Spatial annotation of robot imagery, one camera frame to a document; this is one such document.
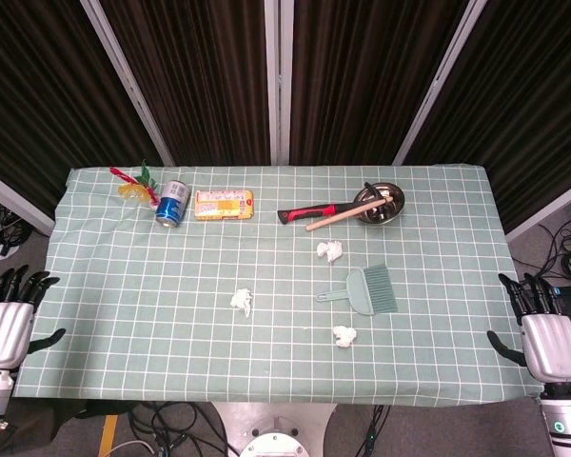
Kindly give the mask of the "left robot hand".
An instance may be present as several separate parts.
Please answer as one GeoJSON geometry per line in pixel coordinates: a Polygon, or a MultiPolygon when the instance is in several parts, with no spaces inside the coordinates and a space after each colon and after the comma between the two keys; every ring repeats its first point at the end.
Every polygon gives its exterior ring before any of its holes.
{"type": "Polygon", "coordinates": [[[56,345],[66,334],[59,328],[48,337],[31,338],[44,296],[60,279],[46,270],[25,278],[28,269],[23,265],[0,275],[0,369],[3,370],[17,370],[28,355],[56,345]]]}

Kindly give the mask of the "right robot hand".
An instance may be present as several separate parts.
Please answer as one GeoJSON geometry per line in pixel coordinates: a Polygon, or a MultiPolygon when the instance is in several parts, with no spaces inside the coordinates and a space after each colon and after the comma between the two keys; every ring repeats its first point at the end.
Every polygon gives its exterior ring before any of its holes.
{"type": "Polygon", "coordinates": [[[510,298],[522,350],[507,347],[489,330],[486,335],[492,348],[501,357],[527,368],[541,383],[571,383],[571,319],[558,304],[561,290],[529,274],[525,285],[503,273],[498,278],[510,298]]]}

